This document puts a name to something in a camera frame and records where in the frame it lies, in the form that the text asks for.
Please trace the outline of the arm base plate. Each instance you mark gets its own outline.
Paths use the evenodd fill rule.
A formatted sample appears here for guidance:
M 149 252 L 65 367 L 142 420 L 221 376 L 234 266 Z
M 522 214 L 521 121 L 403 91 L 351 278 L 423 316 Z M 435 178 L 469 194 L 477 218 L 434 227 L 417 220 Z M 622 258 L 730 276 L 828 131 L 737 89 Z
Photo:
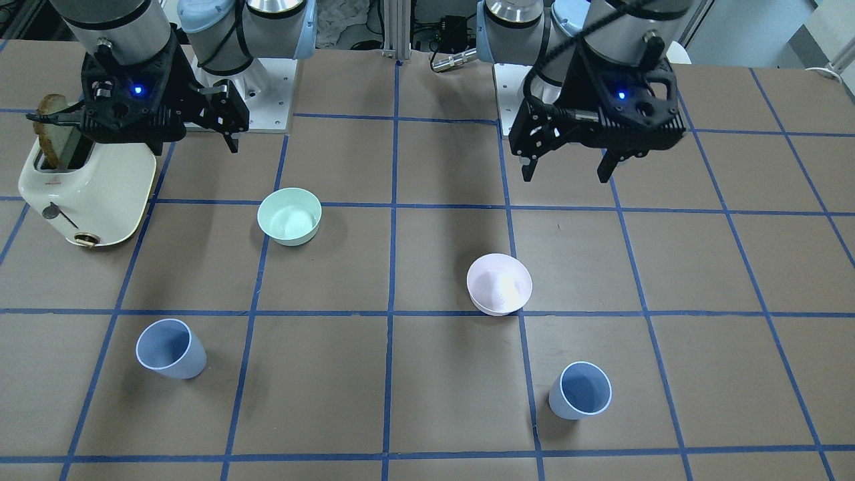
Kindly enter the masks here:
M 296 59 L 260 58 L 227 77 L 248 108 L 250 133 L 289 132 L 298 70 Z
M 500 114 L 500 131 L 502 140 L 509 141 L 511 128 L 515 122 L 517 113 L 524 100 L 523 82 L 530 70 L 528 65 L 516 65 L 510 63 L 496 63 L 492 65 L 494 70 L 495 98 Z M 558 101 L 561 94 L 559 86 L 553 86 L 538 77 L 532 82 L 532 94 L 543 102 Z M 559 107 L 560 110 L 569 112 L 568 118 L 555 118 L 547 116 L 546 125 L 536 123 L 529 131 L 525 131 L 526 137 L 537 140 L 541 146 L 546 141 L 558 140 L 567 133 L 573 133 L 573 127 L 597 128 L 601 125 L 601 113 L 597 109 L 580 107 Z

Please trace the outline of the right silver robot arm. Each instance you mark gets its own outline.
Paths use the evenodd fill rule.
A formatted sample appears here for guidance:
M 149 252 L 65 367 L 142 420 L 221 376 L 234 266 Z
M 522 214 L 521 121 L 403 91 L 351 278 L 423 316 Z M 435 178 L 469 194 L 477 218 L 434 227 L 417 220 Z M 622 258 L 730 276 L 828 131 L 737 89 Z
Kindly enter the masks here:
M 33 121 L 76 128 L 101 145 L 144 144 L 159 155 L 192 123 L 238 152 L 248 101 L 265 91 L 263 58 L 306 59 L 315 1 L 180 1 L 180 24 L 158 1 L 55 1 L 86 50 L 82 100 Z

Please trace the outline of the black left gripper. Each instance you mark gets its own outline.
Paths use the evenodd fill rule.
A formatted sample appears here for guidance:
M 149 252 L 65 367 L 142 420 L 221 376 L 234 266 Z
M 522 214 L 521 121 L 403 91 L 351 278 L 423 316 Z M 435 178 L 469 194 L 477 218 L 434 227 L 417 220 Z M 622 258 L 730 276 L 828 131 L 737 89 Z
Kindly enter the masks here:
M 668 150 L 686 134 L 676 76 L 663 40 L 641 42 L 641 64 L 612 63 L 589 46 L 574 49 L 558 98 L 544 107 L 523 101 L 509 133 L 532 182 L 537 158 L 567 143 L 606 149 L 596 176 L 610 182 L 620 162 L 647 150 Z

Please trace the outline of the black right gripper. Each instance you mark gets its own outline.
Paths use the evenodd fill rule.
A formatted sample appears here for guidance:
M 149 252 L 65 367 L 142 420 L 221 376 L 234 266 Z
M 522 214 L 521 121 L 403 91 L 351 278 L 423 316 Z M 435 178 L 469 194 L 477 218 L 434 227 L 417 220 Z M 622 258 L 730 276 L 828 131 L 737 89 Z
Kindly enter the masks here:
M 83 106 L 79 130 L 99 144 L 162 144 L 186 137 L 186 123 L 222 134 L 237 154 L 250 113 L 232 80 L 203 86 L 173 31 L 153 57 L 132 65 L 118 61 L 115 42 L 97 40 L 81 68 Z

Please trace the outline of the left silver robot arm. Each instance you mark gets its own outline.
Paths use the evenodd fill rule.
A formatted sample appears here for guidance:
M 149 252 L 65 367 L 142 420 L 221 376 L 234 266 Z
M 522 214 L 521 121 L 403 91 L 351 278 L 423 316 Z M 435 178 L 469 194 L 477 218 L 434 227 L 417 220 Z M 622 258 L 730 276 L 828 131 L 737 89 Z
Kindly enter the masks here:
M 690 1 L 480 1 L 480 61 L 526 65 L 508 134 L 530 182 L 545 155 L 602 150 L 607 183 L 620 162 L 670 150 L 687 131 L 667 58 Z

